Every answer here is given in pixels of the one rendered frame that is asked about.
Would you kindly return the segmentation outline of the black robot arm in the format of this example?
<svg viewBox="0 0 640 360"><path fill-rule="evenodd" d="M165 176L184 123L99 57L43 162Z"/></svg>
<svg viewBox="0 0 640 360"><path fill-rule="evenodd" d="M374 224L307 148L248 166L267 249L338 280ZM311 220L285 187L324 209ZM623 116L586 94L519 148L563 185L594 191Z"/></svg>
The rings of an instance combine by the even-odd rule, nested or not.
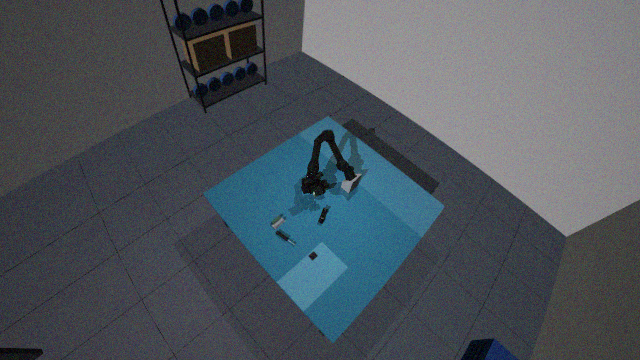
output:
<svg viewBox="0 0 640 360"><path fill-rule="evenodd" d="M344 172L344 176L346 178L346 180L353 180L355 177L357 177L357 175L355 175L354 173L354 167L350 166L348 164L348 162L342 157L342 154L335 142L335 135L333 130L328 129L328 130L323 130L322 133L320 135L318 135L317 138L314 139L314 146L313 146L313 152L312 152L312 157L311 160L308 164L307 167L307 177L302 178L301 182L302 182L302 186L306 189L310 186L312 186L313 184L318 184L320 183L321 177L324 176L324 174L319 171L319 154L320 154L320 148L321 148L321 143L326 141L336 160L337 160L337 169L339 169L340 171ZM318 173L317 173L318 172ZM312 173L312 174L310 174ZM322 195L326 192L325 188L322 188L322 184L317 186L315 185L313 187L313 190L315 190L315 195Z"/></svg>

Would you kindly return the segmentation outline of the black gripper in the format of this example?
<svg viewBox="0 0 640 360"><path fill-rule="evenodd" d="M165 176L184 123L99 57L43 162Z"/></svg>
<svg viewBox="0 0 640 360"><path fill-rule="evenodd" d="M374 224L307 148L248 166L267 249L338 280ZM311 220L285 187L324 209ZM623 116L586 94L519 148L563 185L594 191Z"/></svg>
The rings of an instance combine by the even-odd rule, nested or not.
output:
<svg viewBox="0 0 640 360"><path fill-rule="evenodd" d="M302 191L303 191L303 194L307 194L307 193L310 193L310 194L311 194L311 192L312 192L311 190L313 189L313 187L314 187L315 185L319 186L319 185L321 185L321 184L322 184L322 188L328 188L328 187L329 187L329 184L328 184L327 180L321 180L321 182L320 182L320 183L318 183L318 184L313 184L312 186L310 186L310 187L308 187L308 188L306 188L306 189L305 189L303 186L301 186L301 189L302 189Z"/></svg>

